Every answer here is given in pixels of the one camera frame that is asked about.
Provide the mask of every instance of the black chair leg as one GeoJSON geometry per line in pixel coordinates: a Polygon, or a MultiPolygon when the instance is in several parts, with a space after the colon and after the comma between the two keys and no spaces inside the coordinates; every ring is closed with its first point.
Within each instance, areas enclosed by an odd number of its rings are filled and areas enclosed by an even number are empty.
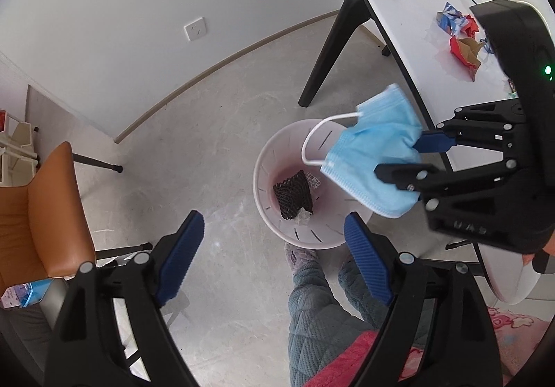
{"type": "Polygon", "coordinates": [[[370,11],[364,0],[343,1],[339,14],[335,18],[334,25],[299,99],[300,106],[310,105],[353,32],[360,24],[369,19],[370,11]]]}
{"type": "Polygon", "coordinates": [[[110,259],[112,257],[127,256],[127,254],[136,253],[137,251],[152,250],[152,243],[143,243],[138,246],[127,246],[125,248],[104,249],[96,251],[96,259],[110,259]]]}
{"type": "Polygon", "coordinates": [[[73,154],[73,161],[76,163],[83,163],[84,165],[98,166],[99,168],[112,169],[112,171],[117,171],[121,173],[123,171],[123,166],[121,165],[111,165],[106,162],[101,162],[95,158],[85,157],[84,155],[73,154]]]}
{"type": "MultiPolygon", "coordinates": [[[[449,270],[453,265],[457,264],[457,262],[449,260],[420,259],[420,261],[427,267],[442,268],[445,270],[449,270]]],[[[468,267],[468,271],[470,271],[473,276],[479,276],[481,278],[486,276],[484,266],[480,262],[466,261],[464,264],[468,267]]]]}
{"type": "Polygon", "coordinates": [[[134,364],[135,362],[137,362],[137,360],[140,359],[140,354],[139,354],[139,350],[135,351],[131,356],[129,356],[127,358],[127,366],[131,367],[132,364],[134,364]]]}

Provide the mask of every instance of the mask ear loop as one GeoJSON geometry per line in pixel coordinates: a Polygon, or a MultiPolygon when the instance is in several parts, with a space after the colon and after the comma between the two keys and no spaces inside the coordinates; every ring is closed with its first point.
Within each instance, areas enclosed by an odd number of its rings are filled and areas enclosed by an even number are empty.
{"type": "Polygon", "coordinates": [[[336,114],[334,116],[330,116],[329,118],[323,119],[317,125],[314,126],[314,129],[310,130],[309,134],[305,138],[305,142],[302,144],[301,149],[301,158],[305,165],[309,166],[322,166],[324,164],[323,160],[307,160],[306,159],[306,146],[309,143],[310,137],[314,135],[321,126],[323,126],[328,121],[334,121],[335,119],[343,119],[343,118],[358,118],[362,114],[360,112],[353,112],[353,113],[343,113],[343,114],[336,114]]]}

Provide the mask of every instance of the black table leg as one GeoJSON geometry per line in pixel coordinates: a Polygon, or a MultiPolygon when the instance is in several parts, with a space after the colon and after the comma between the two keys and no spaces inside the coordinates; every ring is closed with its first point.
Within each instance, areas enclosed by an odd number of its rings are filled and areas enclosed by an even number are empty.
{"type": "Polygon", "coordinates": [[[445,245],[445,250],[449,251],[450,249],[460,248],[461,246],[466,246],[468,244],[472,244],[472,242],[470,240],[462,240],[461,242],[449,243],[445,245]]]}
{"type": "Polygon", "coordinates": [[[135,351],[131,356],[129,356],[127,358],[127,366],[131,367],[132,364],[134,364],[135,362],[137,362],[137,360],[140,359],[140,354],[139,354],[139,350],[135,351]]]}
{"type": "Polygon", "coordinates": [[[318,60],[299,99],[300,106],[309,106],[330,72],[339,54],[356,28],[370,19],[370,11],[364,0],[345,0],[334,25],[327,36],[318,60]]]}
{"type": "Polygon", "coordinates": [[[117,171],[119,173],[123,171],[123,167],[121,165],[111,165],[109,163],[96,160],[95,158],[85,157],[84,155],[79,155],[75,153],[73,154],[73,161],[76,163],[83,163],[84,165],[91,165],[91,166],[98,166],[99,168],[112,169],[113,171],[117,171]]]}

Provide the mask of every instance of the baseboard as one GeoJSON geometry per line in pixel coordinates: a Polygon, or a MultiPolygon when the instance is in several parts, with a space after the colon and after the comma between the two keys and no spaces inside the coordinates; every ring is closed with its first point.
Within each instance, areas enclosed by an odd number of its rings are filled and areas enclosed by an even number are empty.
{"type": "Polygon", "coordinates": [[[278,33],[274,33],[271,36],[268,36],[267,38],[264,38],[263,40],[260,40],[259,42],[256,42],[252,45],[249,45],[249,47],[245,47],[244,49],[234,53],[233,55],[231,55],[230,57],[223,59],[221,62],[215,64],[214,66],[208,68],[207,70],[205,70],[204,72],[201,72],[198,76],[192,78],[190,81],[188,81],[187,83],[185,83],[184,85],[182,85],[181,87],[179,87],[178,89],[176,89],[174,92],[172,92],[171,94],[169,94],[168,96],[166,96],[164,99],[162,99],[160,102],[158,102],[155,106],[153,106],[149,111],[145,112],[139,119],[137,119],[133,124],[131,124],[129,127],[127,127],[126,130],[124,130],[120,135],[118,135],[114,142],[116,144],[121,143],[121,141],[129,136],[129,134],[134,131],[137,127],[139,127],[143,122],[145,122],[148,118],[150,118],[153,114],[155,114],[157,111],[160,110],[160,108],[162,108],[163,106],[167,105],[169,102],[173,101],[177,96],[179,96],[180,94],[182,94],[183,92],[187,91],[190,87],[192,87],[193,85],[195,85],[196,83],[199,83],[199,81],[201,81],[202,79],[210,76],[210,74],[213,74],[214,72],[216,72],[218,69],[223,68],[225,65],[231,63],[232,61],[237,60],[239,57],[242,57],[245,54],[248,54],[249,52],[252,52],[254,49],[257,49],[265,44],[268,44],[271,41],[274,41],[278,38],[281,38],[282,36],[287,35],[288,33],[294,32],[295,30],[299,30],[300,28],[309,26],[311,24],[314,24],[315,22],[318,22],[319,20],[322,19],[326,19],[329,18],[331,16],[335,16],[337,13],[339,13],[339,10],[336,11],[331,11],[329,13],[326,13],[324,15],[320,15],[320,16],[316,16],[315,18],[306,20],[304,22],[301,22],[295,26],[286,28],[285,30],[282,30],[281,32],[278,33]]]}

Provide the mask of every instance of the snack wrapper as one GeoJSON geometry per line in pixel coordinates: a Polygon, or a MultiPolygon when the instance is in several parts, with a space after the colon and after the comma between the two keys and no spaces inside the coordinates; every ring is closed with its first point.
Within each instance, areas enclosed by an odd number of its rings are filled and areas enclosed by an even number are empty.
{"type": "Polygon", "coordinates": [[[479,31],[478,24],[471,15],[463,15],[449,2],[445,8],[436,15],[437,25],[451,36],[459,36],[461,32],[466,33],[469,38],[474,38],[479,31]]]}
{"type": "Polygon", "coordinates": [[[451,36],[457,36],[462,29],[468,25],[468,19],[449,2],[445,3],[445,8],[436,15],[437,25],[451,36]]]}
{"type": "Polygon", "coordinates": [[[52,279],[43,279],[9,287],[0,298],[0,307],[7,309],[37,304],[42,300],[51,283],[52,279]]]}
{"type": "Polygon", "coordinates": [[[449,40],[449,45],[451,46],[451,53],[468,68],[472,81],[475,81],[476,72],[481,64],[477,55],[479,50],[484,46],[484,43],[477,43],[474,38],[462,38],[459,40],[453,36],[449,40]]]}

